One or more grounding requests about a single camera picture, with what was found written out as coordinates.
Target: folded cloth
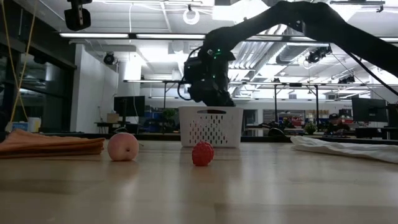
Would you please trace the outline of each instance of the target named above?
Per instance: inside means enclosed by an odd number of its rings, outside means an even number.
[[[398,164],[398,146],[326,142],[301,136],[291,137],[292,149],[340,156],[377,159]]]
[[[44,136],[16,129],[0,143],[0,158],[101,154],[104,140]]]

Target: basket handle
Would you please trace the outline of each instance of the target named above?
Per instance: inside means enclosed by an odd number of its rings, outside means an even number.
[[[198,114],[226,114],[226,111],[222,110],[200,110]]]

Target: yellow cable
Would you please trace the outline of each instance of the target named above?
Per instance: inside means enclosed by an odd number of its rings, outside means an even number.
[[[21,89],[22,80],[23,80],[24,74],[25,74],[26,63],[27,63],[27,56],[28,56],[29,48],[30,48],[30,42],[31,42],[31,40],[32,40],[32,33],[33,33],[34,24],[35,24],[36,10],[37,10],[37,3],[38,3],[38,1],[39,1],[39,0],[36,0],[36,1],[35,1],[35,5],[34,5],[33,18],[32,18],[32,25],[31,25],[31,27],[30,27],[29,39],[28,39],[28,43],[27,43],[27,47],[26,47],[26,53],[25,53],[24,67],[23,67],[23,69],[22,69],[22,73],[21,73],[21,77],[20,77],[20,80],[19,80],[19,84],[18,84],[18,86],[17,86],[17,97],[16,97],[16,100],[15,100],[15,102],[14,102],[14,107],[13,107],[13,109],[12,109],[12,114],[11,114],[10,122],[12,122],[12,120],[14,119],[15,111],[16,111],[16,106],[17,106],[17,102],[18,102],[17,99],[18,99],[18,98],[21,100],[22,109],[24,110],[26,120],[28,120],[28,117],[27,117],[27,114],[26,114],[26,111],[25,111],[25,108],[24,108],[24,104],[23,104],[23,102],[22,102],[22,97],[21,97],[20,89]],[[5,10],[5,8],[4,8],[4,0],[2,1],[2,11],[3,11],[3,18],[4,18],[4,24],[5,24],[4,26],[5,26],[5,28],[6,28],[6,37],[7,37],[7,43],[8,43],[8,50],[9,50],[10,58],[12,59],[12,55],[11,55],[11,46],[10,46],[10,43],[9,43],[9,35],[8,35],[8,28],[7,28],[6,10]],[[16,72],[15,72],[14,64],[13,64],[13,63],[11,63],[11,64],[12,64],[12,72],[13,72],[13,74],[14,74],[14,78],[15,78],[15,81],[16,81],[16,83],[17,83],[18,81],[17,81],[17,75],[16,75]]]
[[[7,26],[7,18],[6,18],[6,9],[5,9],[5,7],[4,7],[4,0],[2,1],[1,6],[2,6],[2,15],[3,15],[3,19],[4,19],[4,28],[5,28],[5,30],[6,30],[6,38],[7,38],[7,44],[8,44],[8,52],[9,52],[9,56],[10,56],[10,59],[11,59],[12,74],[14,75],[15,84],[17,84],[18,80],[17,80],[16,71],[15,71],[15,66],[14,66],[14,63],[13,63],[14,61],[13,61],[13,59],[12,59],[11,45],[10,45],[10,40],[9,40],[8,26]],[[21,97],[21,96],[19,96],[19,98],[17,97],[17,98],[16,98],[16,101],[17,101],[18,99],[20,99],[20,101],[21,101],[21,106],[22,106],[22,109],[23,109],[23,111],[24,111],[26,120],[28,120],[28,117],[27,117],[27,114],[26,114],[26,110],[25,110],[25,106],[24,106],[24,102],[22,101],[22,97]]]

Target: black cable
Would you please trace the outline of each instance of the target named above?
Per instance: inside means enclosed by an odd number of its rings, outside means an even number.
[[[184,98],[184,97],[180,94],[180,86],[181,86],[181,82],[179,82],[179,83],[178,83],[178,86],[177,86],[177,93],[178,93],[178,96],[179,96],[181,99],[186,100],[186,101],[191,100],[191,99],[188,99],[188,98]]]
[[[348,54],[348,56],[353,58],[356,61],[356,63],[358,63],[361,67],[363,67],[363,69],[365,69],[365,71],[368,72],[370,74],[370,76],[372,76],[374,79],[376,79],[380,84],[382,84],[384,87],[386,87],[388,90],[390,90],[393,94],[398,96],[398,92],[395,91],[395,89],[391,88],[389,85],[387,85],[385,82],[383,82],[379,77],[377,77],[377,75],[375,75],[372,71],[370,71],[370,69],[368,69],[355,55],[353,55],[351,52],[347,52],[347,51],[345,51],[345,52]]]
[[[199,50],[199,49],[201,49],[201,46],[200,46],[200,47],[197,47],[197,48],[195,48],[195,49],[193,49],[193,50],[191,51],[191,53],[189,53],[188,58],[190,58],[190,57],[192,56],[192,54],[193,54],[195,51]],[[178,96],[179,96],[181,99],[186,100],[186,101],[189,101],[189,100],[191,100],[191,99],[189,99],[189,98],[184,98],[184,97],[181,95],[181,93],[180,93],[180,87],[181,87],[181,84],[184,84],[184,83],[183,83],[184,79],[185,79],[185,74],[183,74],[181,81],[178,82],[178,85],[177,85],[177,93],[178,93]]]
[[[366,86],[370,91],[372,91],[374,94],[376,94],[378,97],[380,97],[381,99],[383,99],[383,100],[386,100],[386,99],[384,99],[381,95],[379,95],[378,93],[376,93],[376,91],[374,91],[372,88],[370,88],[370,87],[368,87],[366,84],[365,84],[365,82],[362,82],[362,80],[361,79],[359,79],[353,72],[351,72],[348,68],[347,68],[347,66],[345,66],[342,62],[341,62],[341,60],[339,60],[337,57],[336,57],[336,55],[334,55],[333,53],[331,53],[333,56],[334,56],[334,58],[340,63],[340,65],[341,66],[343,66],[347,71],[349,71],[350,72],[350,74],[352,74],[357,80],[359,80],[364,86]]]

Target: cardboard box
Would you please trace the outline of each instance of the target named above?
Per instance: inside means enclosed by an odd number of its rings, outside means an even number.
[[[119,115],[116,113],[108,113],[106,115],[107,123],[117,123],[119,121]]]

